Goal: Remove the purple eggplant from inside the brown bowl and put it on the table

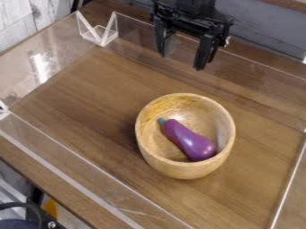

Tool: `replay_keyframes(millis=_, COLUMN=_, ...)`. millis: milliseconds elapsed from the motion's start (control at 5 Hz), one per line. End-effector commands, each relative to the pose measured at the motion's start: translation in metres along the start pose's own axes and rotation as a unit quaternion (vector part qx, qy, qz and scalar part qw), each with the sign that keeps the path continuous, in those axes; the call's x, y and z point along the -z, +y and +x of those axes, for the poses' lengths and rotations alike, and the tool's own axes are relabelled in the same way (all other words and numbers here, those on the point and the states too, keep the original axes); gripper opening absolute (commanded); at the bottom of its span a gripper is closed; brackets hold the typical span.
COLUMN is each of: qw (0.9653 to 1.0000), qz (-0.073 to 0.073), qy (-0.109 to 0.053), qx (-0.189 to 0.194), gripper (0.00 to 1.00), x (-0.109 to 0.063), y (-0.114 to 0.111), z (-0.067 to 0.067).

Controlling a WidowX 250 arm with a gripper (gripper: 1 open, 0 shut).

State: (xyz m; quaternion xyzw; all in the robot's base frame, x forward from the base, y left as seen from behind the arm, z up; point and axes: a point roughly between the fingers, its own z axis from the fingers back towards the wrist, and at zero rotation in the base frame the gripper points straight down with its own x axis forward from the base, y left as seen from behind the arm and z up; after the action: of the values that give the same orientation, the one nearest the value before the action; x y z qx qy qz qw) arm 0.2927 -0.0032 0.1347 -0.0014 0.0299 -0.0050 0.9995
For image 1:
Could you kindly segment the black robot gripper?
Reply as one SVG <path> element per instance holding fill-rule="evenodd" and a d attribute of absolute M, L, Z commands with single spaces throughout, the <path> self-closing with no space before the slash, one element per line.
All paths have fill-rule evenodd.
<path fill-rule="evenodd" d="M 162 57 L 171 54 L 178 31 L 199 39 L 194 68 L 201 71 L 213 61 L 219 39 L 230 37 L 233 18 L 217 7 L 217 0 L 152 0 L 156 49 Z"/>

